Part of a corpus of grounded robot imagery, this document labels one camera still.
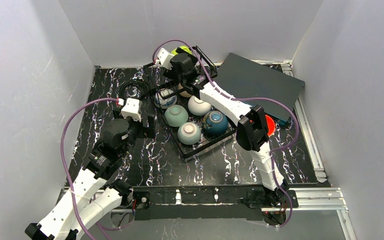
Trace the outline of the pale green ceramic bowl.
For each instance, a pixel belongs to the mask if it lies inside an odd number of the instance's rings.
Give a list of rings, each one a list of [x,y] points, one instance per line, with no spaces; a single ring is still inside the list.
[[[170,127],[180,127],[189,119],[186,109],[178,104],[174,104],[166,109],[164,117]]]

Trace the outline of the glossy orange plastic bowl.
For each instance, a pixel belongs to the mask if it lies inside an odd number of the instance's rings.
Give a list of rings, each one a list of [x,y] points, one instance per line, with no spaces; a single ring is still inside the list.
[[[264,119],[260,116],[252,116],[250,123],[255,137],[271,137],[276,130],[275,121],[267,114],[264,116]]]

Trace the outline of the white ribbed ceramic bowl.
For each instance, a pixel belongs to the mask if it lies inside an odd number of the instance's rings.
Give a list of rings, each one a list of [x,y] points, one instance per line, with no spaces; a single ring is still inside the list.
[[[189,112],[195,116],[204,116],[212,109],[211,104],[195,96],[189,98],[187,107]]]

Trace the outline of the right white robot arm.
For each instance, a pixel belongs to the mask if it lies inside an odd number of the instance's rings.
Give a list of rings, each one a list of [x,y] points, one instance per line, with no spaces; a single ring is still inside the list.
[[[166,69],[164,76],[182,86],[182,90],[221,111],[236,126],[236,141],[249,151],[260,172],[267,198],[279,202],[286,197],[288,184],[272,158],[269,126],[264,109],[251,106],[245,98],[235,98],[209,75],[199,53],[179,49],[176,54],[161,48],[154,62]]]

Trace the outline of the lime green square bowl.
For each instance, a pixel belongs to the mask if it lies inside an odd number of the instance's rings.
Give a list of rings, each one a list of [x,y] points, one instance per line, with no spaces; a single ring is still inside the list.
[[[181,54],[181,53],[187,53],[189,55],[193,54],[191,49],[189,47],[185,46],[185,45],[178,46],[178,47],[176,47],[175,49],[173,49],[171,51],[171,54],[173,54],[173,55],[178,55],[178,54]]]

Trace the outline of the grey teal network switch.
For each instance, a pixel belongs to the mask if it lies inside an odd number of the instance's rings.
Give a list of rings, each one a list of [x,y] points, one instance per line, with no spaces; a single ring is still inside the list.
[[[264,97],[294,109],[305,82],[240,55],[229,53],[213,81],[235,98]]]

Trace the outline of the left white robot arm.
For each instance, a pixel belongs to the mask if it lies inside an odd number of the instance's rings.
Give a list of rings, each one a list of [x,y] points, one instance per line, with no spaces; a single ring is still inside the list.
[[[72,186],[50,213],[30,223],[25,234],[32,240],[79,240],[103,216],[133,203],[133,188],[123,180],[108,183],[121,167],[137,139],[155,138],[154,115],[114,111]]]

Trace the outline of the green lined ceramic bowl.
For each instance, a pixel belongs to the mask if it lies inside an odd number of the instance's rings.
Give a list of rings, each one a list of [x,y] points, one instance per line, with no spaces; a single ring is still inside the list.
[[[186,122],[178,128],[177,137],[185,145],[194,145],[201,139],[201,129],[194,122]]]

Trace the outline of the blue white patterned bowl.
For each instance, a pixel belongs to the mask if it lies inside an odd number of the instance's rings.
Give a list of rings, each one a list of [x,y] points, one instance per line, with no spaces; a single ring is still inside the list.
[[[154,95],[154,103],[161,109],[167,109],[177,103],[177,96],[171,95],[174,91],[168,88],[163,88],[157,91]]]

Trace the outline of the black wire dish rack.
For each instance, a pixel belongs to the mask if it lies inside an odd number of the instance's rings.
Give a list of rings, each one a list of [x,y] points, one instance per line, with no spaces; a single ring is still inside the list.
[[[201,49],[198,46],[193,46],[192,50],[195,50],[196,53],[187,54],[187,53],[179,53],[174,56],[175,66],[184,65],[187,67],[186,73],[186,81],[185,82],[177,82],[175,80],[171,80],[163,76],[166,68],[161,66],[155,60],[152,63],[145,64],[143,66],[143,76],[146,78],[148,83],[150,84],[149,94],[152,95],[152,99],[154,102],[155,93],[162,89],[171,89],[173,93],[172,95],[177,96],[177,105],[180,105],[184,108],[187,107],[188,100],[186,97],[180,95],[181,90],[178,89],[178,84],[184,83],[187,86],[187,90],[193,91],[193,95],[197,96],[199,90],[204,87],[209,81],[200,65],[199,61],[204,61],[209,64],[205,69],[210,74],[210,77],[215,78],[218,75],[217,68],[214,63],[207,58],[207,56],[201,52]],[[202,116],[193,115],[187,109],[189,116],[189,121],[196,123],[201,129],[201,140],[193,145],[186,145],[179,141],[178,139],[178,127],[171,127],[168,125],[167,120],[165,118],[166,109],[162,109],[157,107],[158,114],[162,117],[162,121],[164,126],[167,128],[170,136],[173,138],[175,145],[177,146],[180,155],[184,159],[189,159],[194,155],[199,155],[204,151],[209,151],[211,147],[214,147],[219,142],[225,141],[227,138],[231,137],[236,132],[236,127],[233,125],[231,120],[228,121],[227,130],[222,135],[208,135],[205,133],[203,129]]]

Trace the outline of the beige ceramic bowl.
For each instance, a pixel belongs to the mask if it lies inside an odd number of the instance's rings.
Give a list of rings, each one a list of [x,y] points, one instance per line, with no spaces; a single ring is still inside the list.
[[[192,94],[189,94],[186,90],[184,90],[183,86],[180,83],[178,84],[178,89],[181,90],[179,94],[182,97],[191,98],[193,96]]]

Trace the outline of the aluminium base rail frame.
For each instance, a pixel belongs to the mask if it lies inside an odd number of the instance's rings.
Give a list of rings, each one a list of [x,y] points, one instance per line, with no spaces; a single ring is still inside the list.
[[[348,206],[339,187],[294,186],[288,196],[270,200],[261,185],[136,186],[131,205],[136,219],[263,219],[281,224],[292,210],[334,211],[345,239],[355,240]]]

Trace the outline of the dark blue glazed bowl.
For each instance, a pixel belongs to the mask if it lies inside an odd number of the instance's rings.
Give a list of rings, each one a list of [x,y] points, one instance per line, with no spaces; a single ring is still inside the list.
[[[210,136],[219,136],[228,128],[227,117],[218,110],[208,112],[202,119],[204,132]]]

